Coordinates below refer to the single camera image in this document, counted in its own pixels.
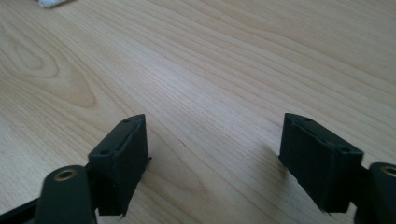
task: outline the mounting hole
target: mounting hole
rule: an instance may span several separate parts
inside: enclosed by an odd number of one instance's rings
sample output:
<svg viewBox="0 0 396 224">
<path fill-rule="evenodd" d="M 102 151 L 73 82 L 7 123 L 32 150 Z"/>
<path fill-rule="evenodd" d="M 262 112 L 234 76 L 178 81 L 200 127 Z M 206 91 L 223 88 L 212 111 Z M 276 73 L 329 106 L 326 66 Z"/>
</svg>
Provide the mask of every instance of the mounting hole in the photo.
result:
<svg viewBox="0 0 396 224">
<path fill-rule="evenodd" d="M 351 152 L 352 151 L 352 149 L 350 149 L 349 147 L 341 147 L 340 150 L 342 152 Z"/>
<path fill-rule="evenodd" d="M 393 177 L 396 177 L 396 168 L 391 167 L 391 166 L 385 166 L 381 168 L 382 172 L 384 172 L 387 175 L 391 175 Z"/>
<path fill-rule="evenodd" d="M 77 174 L 76 170 L 73 169 L 67 169 L 67 170 L 62 170 L 56 176 L 53 178 L 55 181 L 65 181 Z"/>
<path fill-rule="evenodd" d="M 102 150 L 102 151 L 100 151 L 100 154 L 101 154 L 101 155 L 110 154 L 110 150 Z"/>
</svg>

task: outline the screw hole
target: screw hole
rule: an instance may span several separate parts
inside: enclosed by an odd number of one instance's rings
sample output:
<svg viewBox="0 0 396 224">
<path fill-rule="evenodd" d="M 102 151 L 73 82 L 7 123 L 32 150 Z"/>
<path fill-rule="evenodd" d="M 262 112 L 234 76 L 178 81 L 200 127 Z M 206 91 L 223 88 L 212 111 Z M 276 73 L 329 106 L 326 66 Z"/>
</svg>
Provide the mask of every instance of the screw hole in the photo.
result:
<svg viewBox="0 0 396 224">
<path fill-rule="evenodd" d="M 387 174 L 396 177 L 396 168 L 391 166 L 382 167 L 382 171 Z"/>
<path fill-rule="evenodd" d="M 107 155 L 109 153 L 110 153 L 110 150 L 102 150 L 102 151 L 100 151 L 101 155 Z"/>
<path fill-rule="evenodd" d="M 72 178 L 76 174 L 77 174 L 76 170 L 70 170 L 70 169 L 69 170 L 63 170 L 63 171 L 59 172 L 58 174 L 56 174 L 54 179 L 56 181 L 65 181 L 65 180 L 68 180 L 68 179 Z"/>
</svg>

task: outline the black clamp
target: black clamp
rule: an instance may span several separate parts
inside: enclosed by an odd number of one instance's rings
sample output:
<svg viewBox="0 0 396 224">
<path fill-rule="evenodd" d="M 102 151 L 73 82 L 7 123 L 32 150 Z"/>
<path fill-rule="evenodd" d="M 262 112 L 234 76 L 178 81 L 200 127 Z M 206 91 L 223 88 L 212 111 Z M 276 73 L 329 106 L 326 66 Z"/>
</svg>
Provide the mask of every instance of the black clamp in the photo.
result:
<svg viewBox="0 0 396 224">
<path fill-rule="evenodd" d="M 0 223 L 96 223 L 100 216 L 127 213 L 149 160 L 145 115 L 120 122 L 89 154 L 83 167 L 50 173 L 41 195 L 2 216 Z"/>
<path fill-rule="evenodd" d="M 361 166 L 363 152 L 312 119 L 286 114 L 279 159 L 318 208 L 345 213 L 353 202 L 355 223 L 396 223 L 396 166 Z"/>
</svg>

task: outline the white object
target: white object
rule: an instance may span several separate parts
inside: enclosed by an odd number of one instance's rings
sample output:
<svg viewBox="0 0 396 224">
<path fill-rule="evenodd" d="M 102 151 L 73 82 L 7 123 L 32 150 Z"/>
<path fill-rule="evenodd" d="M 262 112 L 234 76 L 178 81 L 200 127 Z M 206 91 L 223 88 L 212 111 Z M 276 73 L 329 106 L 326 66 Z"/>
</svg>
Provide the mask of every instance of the white object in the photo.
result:
<svg viewBox="0 0 396 224">
<path fill-rule="evenodd" d="M 51 7 L 55 7 L 58 4 L 61 4 L 64 1 L 66 0 L 39 0 L 38 4 L 44 8 L 51 8 Z"/>
</svg>

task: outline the black plastic part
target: black plastic part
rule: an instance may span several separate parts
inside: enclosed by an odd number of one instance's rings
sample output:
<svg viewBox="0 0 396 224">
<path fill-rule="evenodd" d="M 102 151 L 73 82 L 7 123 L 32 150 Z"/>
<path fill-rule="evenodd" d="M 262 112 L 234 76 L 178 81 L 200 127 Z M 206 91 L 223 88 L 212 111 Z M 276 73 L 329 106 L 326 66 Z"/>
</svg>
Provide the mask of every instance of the black plastic part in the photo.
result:
<svg viewBox="0 0 396 224">
<path fill-rule="evenodd" d="M 126 214 L 148 162 L 145 115 L 120 122 L 89 154 L 93 207 L 101 216 Z"/>
<path fill-rule="evenodd" d="M 357 206 L 354 221 L 355 224 L 377 224 L 372 198 L 370 196 L 370 172 L 361 167 L 358 174 L 354 176 L 354 189 L 351 195 L 351 201 Z"/>
<path fill-rule="evenodd" d="M 44 223 L 96 223 L 83 166 L 66 166 L 46 177 L 35 210 L 35 224 Z"/>
<path fill-rule="evenodd" d="M 370 173 L 370 197 L 378 223 L 396 224 L 396 166 L 373 163 Z"/>
<path fill-rule="evenodd" d="M 347 211 L 362 158 L 362 151 L 312 119 L 285 115 L 279 159 L 322 211 Z"/>
<path fill-rule="evenodd" d="M 37 199 L 12 209 L 0 216 L 1 224 L 8 223 L 33 223 Z"/>
</svg>

